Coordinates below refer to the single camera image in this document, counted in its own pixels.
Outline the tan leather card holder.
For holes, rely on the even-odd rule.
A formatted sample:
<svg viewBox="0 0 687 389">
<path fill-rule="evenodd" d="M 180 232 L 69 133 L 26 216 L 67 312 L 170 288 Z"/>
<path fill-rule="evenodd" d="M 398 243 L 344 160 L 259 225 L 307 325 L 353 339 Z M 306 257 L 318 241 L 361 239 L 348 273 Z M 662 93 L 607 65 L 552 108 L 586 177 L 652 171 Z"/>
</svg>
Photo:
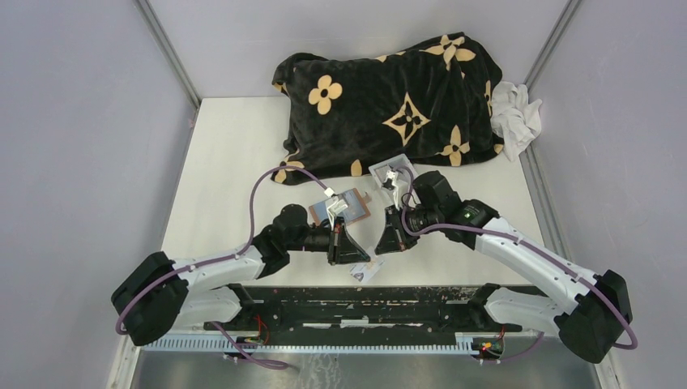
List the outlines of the tan leather card holder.
<svg viewBox="0 0 687 389">
<path fill-rule="evenodd" d="M 326 199 L 309 206 L 309 213 L 315 224 L 341 216 L 347 223 L 356 223 L 371 216 L 369 198 L 357 188 L 346 190 L 335 199 Z"/>
</svg>

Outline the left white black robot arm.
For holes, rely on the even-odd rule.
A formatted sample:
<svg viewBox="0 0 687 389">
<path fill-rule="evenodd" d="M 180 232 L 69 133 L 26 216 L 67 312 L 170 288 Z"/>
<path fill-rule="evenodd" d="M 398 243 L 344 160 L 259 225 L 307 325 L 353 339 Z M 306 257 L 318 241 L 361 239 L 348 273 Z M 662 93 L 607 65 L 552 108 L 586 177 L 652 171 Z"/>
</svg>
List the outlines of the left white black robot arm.
<svg viewBox="0 0 687 389">
<path fill-rule="evenodd" d="M 309 224 L 305 208 L 289 204 L 240 249 L 187 259 L 170 259 L 163 251 L 148 255 L 111 296 L 118 314 L 115 331 L 144 346 L 172 329 L 209 322 L 246 329 L 255 309 L 240 284 L 280 271 L 293 251 L 324 253 L 330 265 L 371 259 L 342 216 Z"/>
</svg>

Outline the silver VIP credit card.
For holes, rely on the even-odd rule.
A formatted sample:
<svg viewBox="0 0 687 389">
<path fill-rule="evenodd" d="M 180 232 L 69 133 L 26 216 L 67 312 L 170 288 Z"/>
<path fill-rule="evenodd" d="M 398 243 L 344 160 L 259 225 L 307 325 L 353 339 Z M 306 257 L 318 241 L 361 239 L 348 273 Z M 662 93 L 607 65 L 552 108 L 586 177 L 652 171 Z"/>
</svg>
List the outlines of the silver VIP credit card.
<svg viewBox="0 0 687 389">
<path fill-rule="evenodd" d="M 348 208 L 343 212 L 343 218 L 347 223 L 353 223 L 360 218 L 366 216 L 366 210 L 364 207 L 364 202 L 361 200 L 360 194 L 357 188 L 351 190 L 346 190 L 343 193 L 343 197 L 348 203 Z"/>
</svg>

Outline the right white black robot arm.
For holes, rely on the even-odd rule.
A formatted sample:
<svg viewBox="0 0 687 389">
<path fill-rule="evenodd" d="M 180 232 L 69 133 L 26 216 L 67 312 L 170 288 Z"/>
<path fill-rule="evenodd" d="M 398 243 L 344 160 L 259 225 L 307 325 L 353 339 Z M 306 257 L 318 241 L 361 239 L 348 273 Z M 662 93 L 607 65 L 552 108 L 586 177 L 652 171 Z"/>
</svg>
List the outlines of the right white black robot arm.
<svg viewBox="0 0 687 389">
<path fill-rule="evenodd" d="M 465 245 L 518 273 L 540 294 L 485 284 L 469 301 L 469 323 L 487 331 L 514 324 L 557 336 L 576 356 L 599 364 L 613 348 L 635 350 L 638 337 L 624 277 L 600 275 L 562 258 L 516 229 L 478 199 L 461 199 L 438 171 L 415 177 L 406 167 L 390 168 L 378 180 L 392 199 L 387 224 L 399 250 L 433 232 Z"/>
</svg>

